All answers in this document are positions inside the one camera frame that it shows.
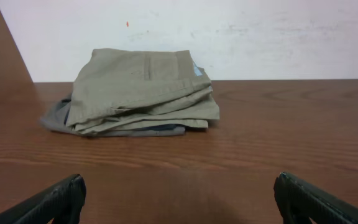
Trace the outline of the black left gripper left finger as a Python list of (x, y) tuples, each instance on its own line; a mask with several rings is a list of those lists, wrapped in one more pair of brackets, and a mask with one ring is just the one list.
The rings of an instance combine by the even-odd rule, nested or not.
[(73, 174), (0, 213), (0, 224), (79, 224), (85, 180)]

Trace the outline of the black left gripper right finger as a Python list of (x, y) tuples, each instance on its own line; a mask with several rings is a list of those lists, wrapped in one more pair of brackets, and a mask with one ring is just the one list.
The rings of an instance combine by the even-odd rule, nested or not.
[(291, 173), (281, 172), (273, 190), (284, 224), (358, 224), (358, 208)]

